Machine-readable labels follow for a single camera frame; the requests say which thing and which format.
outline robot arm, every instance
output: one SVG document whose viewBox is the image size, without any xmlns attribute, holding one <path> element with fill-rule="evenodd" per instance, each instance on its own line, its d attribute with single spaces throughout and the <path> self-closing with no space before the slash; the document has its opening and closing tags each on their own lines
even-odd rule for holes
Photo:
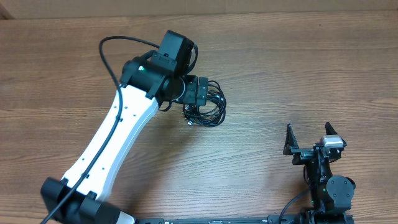
<svg viewBox="0 0 398 224">
<path fill-rule="evenodd" d="M 105 150 L 91 168 L 86 179 L 77 188 L 77 191 L 83 195 L 87 195 L 90 191 L 94 192 L 97 195 L 96 200 L 101 202 L 107 201 L 111 195 L 113 182 L 124 158 L 126 158 L 138 134 L 159 108 L 155 98 L 151 100 L 146 98 L 146 92 L 136 87 L 129 85 L 121 88 L 121 91 L 124 107 L 120 122 Z M 62 179 L 68 180 L 67 187 L 72 188 L 76 184 L 98 152 L 102 142 L 112 128 L 118 113 L 118 107 L 119 96 L 116 92 L 109 113 L 97 133 L 80 158 L 62 177 Z"/>
<path fill-rule="evenodd" d="M 311 148 L 299 148 L 293 129 L 287 125 L 284 155 L 292 155 L 293 165 L 304 165 L 304 181 L 311 193 L 312 207 L 304 208 L 294 217 L 296 223 L 345 223 L 353 224 L 353 217 L 346 215 L 351 209 L 355 182 L 340 175 L 333 175 L 330 163 L 341 158 L 347 146 L 331 124 L 325 124 L 326 135 Z"/>
<path fill-rule="evenodd" d="M 170 30 L 160 46 L 132 37 L 105 38 L 100 43 L 100 54 L 115 83 L 118 82 L 101 51 L 103 42 L 110 39 L 136 40 L 159 50 L 151 50 L 125 63 L 109 113 L 84 153 L 61 181 L 53 178 L 45 181 L 41 194 L 50 214 L 42 223 L 49 218 L 61 223 L 134 223 L 132 216 L 105 201 L 138 134 L 164 101 L 170 103 L 168 108 L 172 102 L 188 105 L 192 114 L 186 111 L 184 115 L 193 118 L 190 122 L 201 118 L 199 106 L 206 105 L 208 86 L 213 85 L 207 78 L 188 75 L 195 66 L 198 52 L 191 40 Z M 196 56 L 190 65 L 192 49 Z M 219 86 L 218 90 L 221 96 L 215 96 L 214 90 L 209 92 L 209 100 L 218 101 L 219 110 L 212 119 L 201 121 L 205 126 L 216 126 L 224 120 L 226 100 Z"/>
</svg>

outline wood grain surface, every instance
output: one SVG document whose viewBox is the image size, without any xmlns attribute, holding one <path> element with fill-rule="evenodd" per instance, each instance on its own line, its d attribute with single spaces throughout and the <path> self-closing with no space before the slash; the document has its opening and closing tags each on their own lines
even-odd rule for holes
<svg viewBox="0 0 398 224">
<path fill-rule="evenodd" d="M 0 0 L 6 18 L 396 10 L 398 0 Z"/>
<path fill-rule="evenodd" d="M 287 123 L 311 146 L 330 121 L 348 143 L 331 165 L 354 179 L 356 223 L 397 223 L 398 11 L 0 21 L 0 223 L 38 223 L 45 178 L 61 178 L 108 112 L 115 88 L 99 41 L 199 47 L 192 74 L 228 99 L 217 128 L 157 113 L 122 165 L 110 202 L 137 217 L 264 217 L 306 189 L 282 155 Z M 114 71 L 150 47 L 104 46 Z M 304 198 L 290 209 L 310 205 Z"/>
</svg>

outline cable bundle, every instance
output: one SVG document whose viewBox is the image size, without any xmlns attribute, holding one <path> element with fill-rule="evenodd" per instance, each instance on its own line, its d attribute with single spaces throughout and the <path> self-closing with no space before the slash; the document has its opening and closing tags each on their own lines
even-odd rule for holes
<svg viewBox="0 0 398 224">
<path fill-rule="evenodd" d="M 206 127 L 220 125 L 225 119 L 226 99 L 220 84 L 209 81 L 206 102 L 214 103 L 216 106 L 211 111 L 201 112 L 199 106 L 183 105 L 182 113 L 189 125 L 200 124 Z"/>
</svg>

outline wooden table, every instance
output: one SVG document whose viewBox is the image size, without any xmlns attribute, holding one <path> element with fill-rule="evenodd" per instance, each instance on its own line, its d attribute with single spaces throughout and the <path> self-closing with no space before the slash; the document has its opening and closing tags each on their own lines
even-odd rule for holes
<svg viewBox="0 0 398 224">
<path fill-rule="evenodd" d="M 38 223 L 45 178 L 61 178 L 111 106 L 115 87 L 99 41 L 160 43 L 166 30 L 199 47 L 194 75 L 228 99 L 217 128 L 187 126 L 181 106 L 138 137 L 110 202 L 137 217 L 263 217 L 306 189 L 283 156 L 287 123 L 302 147 L 330 121 L 348 143 L 331 165 L 354 179 L 356 223 L 398 218 L 398 12 L 0 21 L 0 223 Z M 150 47 L 104 47 L 120 73 Z M 288 210 L 297 213 L 309 199 Z"/>
</svg>

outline black cable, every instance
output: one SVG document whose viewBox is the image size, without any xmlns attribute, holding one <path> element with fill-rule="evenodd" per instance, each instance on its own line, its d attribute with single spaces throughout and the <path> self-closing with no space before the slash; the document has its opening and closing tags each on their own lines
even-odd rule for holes
<svg viewBox="0 0 398 224">
<path fill-rule="evenodd" d="M 195 59 L 193 60 L 192 64 L 188 67 L 187 71 L 185 72 L 184 75 L 188 75 L 188 73 L 190 73 L 193 68 L 195 67 L 195 65 L 197 64 L 197 60 L 198 60 L 198 46 L 196 44 L 193 45 L 193 49 L 195 50 Z"/>
<path fill-rule="evenodd" d="M 304 195 L 308 194 L 309 191 L 312 188 L 308 188 L 307 190 L 304 190 L 303 192 L 299 193 L 296 197 L 294 197 L 285 207 L 284 209 L 281 211 L 280 215 L 279 215 L 279 224 L 282 224 L 282 217 L 284 216 L 284 213 L 286 212 L 287 208 L 289 206 L 291 206 L 295 201 L 297 201 L 298 199 L 302 198 Z"/>
<path fill-rule="evenodd" d="M 310 183 L 308 182 L 308 177 L 307 177 L 307 170 L 305 169 L 305 166 L 303 167 L 303 177 L 304 177 L 304 181 L 307 185 L 310 185 Z"/>
<path fill-rule="evenodd" d="M 200 107 L 195 105 L 183 105 L 182 112 L 186 120 L 192 124 L 200 124 L 206 127 L 215 127 L 220 125 L 226 116 L 226 98 L 221 90 L 220 84 L 216 81 L 209 81 L 208 88 L 212 87 L 215 90 L 208 90 L 206 102 L 212 102 L 216 106 L 208 112 L 200 112 Z"/>
<path fill-rule="evenodd" d="M 172 106 L 173 106 L 173 102 L 170 101 L 170 102 L 169 102 L 169 105 L 168 105 L 165 109 L 158 109 L 158 111 L 161 111 L 161 112 L 168 112 L 169 109 L 170 109 Z"/>
<path fill-rule="evenodd" d="M 322 168 L 321 168 L 321 152 L 320 149 L 317 151 L 318 154 L 318 184 L 320 184 L 321 179 L 322 179 Z"/>
<path fill-rule="evenodd" d="M 83 180 L 86 178 L 86 176 L 88 175 L 88 173 L 90 172 L 91 168 L 94 166 L 95 162 L 97 161 L 97 159 L 100 157 L 101 153 L 104 151 L 106 145 L 108 144 L 109 140 L 111 139 L 116 127 L 119 124 L 119 120 L 120 120 L 120 116 L 122 114 L 122 108 L 123 108 L 123 98 L 122 98 L 122 91 L 120 89 L 120 85 L 119 85 L 119 81 L 116 78 L 115 74 L 113 73 L 111 67 L 109 66 L 108 62 L 105 59 L 104 53 L 103 53 L 103 44 L 107 41 L 107 40 L 114 40 L 114 39 L 124 39 L 124 40 L 133 40 L 133 41 L 137 41 L 143 44 L 147 44 L 147 45 L 151 45 L 153 47 L 157 47 L 159 48 L 158 45 L 153 44 L 151 42 L 148 42 L 146 40 L 141 40 L 141 39 L 137 39 L 134 37 L 125 37 L 125 36 L 111 36 L 111 37 L 105 37 L 104 39 L 101 40 L 101 42 L 99 43 L 99 55 L 101 56 L 101 59 L 106 67 L 106 69 L 108 69 L 109 74 L 112 77 L 112 80 L 116 86 L 116 89 L 118 90 L 118 95 L 119 95 L 119 111 L 118 111 L 118 115 L 116 115 L 116 119 L 113 123 L 112 129 L 110 130 L 108 137 L 106 137 L 104 143 L 102 144 L 102 146 L 100 147 L 100 149 L 98 150 L 98 152 L 95 154 L 93 160 L 90 162 L 90 164 L 88 164 L 88 167 L 86 168 L 86 170 L 84 171 L 84 173 L 82 173 L 81 177 L 79 178 L 79 180 L 75 183 L 75 185 L 70 189 L 69 193 L 66 194 L 66 196 L 64 196 L 64 198 L 58 203 L 58 205 L 51 211 L 49 212 L 49 214 L 43 219 L 43 221 L 40 224 L 44 224 L 47 223 L 55 214 L 55 212 L 57 212 L 61 206 L 72 196 L 72 194 L 76 191 L 76 189 L 79 187 L 79 185 L 83 182 Z"/>
</svg>

